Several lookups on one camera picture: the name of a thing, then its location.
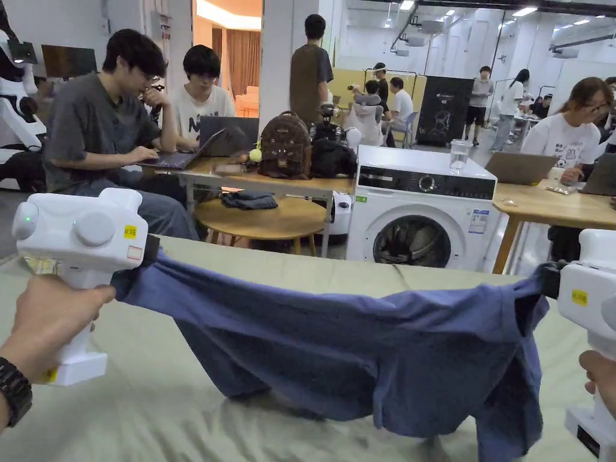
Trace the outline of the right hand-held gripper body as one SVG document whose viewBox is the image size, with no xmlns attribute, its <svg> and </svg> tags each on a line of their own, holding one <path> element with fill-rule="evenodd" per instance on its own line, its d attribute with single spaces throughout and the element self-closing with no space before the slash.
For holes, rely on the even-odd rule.
<svg viewBox="0 0 616 462">
<path fill-rule="evenodd" d="M 615 232 L 585 229 L 580 258 L 540 269 L 541 293 L 562 317 L 587 331 L 590 348 L 615 360 Z M 615 418 L 599 394 L 593 408 L 570 407 L 565 427 L 596 458 L 615 458 Z"/>
</svg>

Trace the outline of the person's right hand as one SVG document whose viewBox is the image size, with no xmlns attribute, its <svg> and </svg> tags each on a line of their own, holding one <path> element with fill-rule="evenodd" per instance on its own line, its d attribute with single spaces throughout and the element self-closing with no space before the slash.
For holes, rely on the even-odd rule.
<svg viewBox="0 0 616 462">
<path fill-rule="evenodd" d="M 586 391 L 599 395 L 607 411 L 615 418 L 615 361 L 588 350 L 580 355 L 579 364 L 586 371 Z"/>
</svg>

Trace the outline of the person's left hand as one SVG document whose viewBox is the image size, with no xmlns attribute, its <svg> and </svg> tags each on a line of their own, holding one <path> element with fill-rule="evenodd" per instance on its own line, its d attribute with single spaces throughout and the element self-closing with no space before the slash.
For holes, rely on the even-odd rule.
<svg viewBox="0 0 616 462">
<path fill-rule="evenodd" d="M 73 289 L 58 276 L 31 277 L 17 299 L 14 324 L 1 357 L 30 381 L 41 379 L 60 350 L 97 320 L 116 290 L 109 285 Z"/>
</svg>

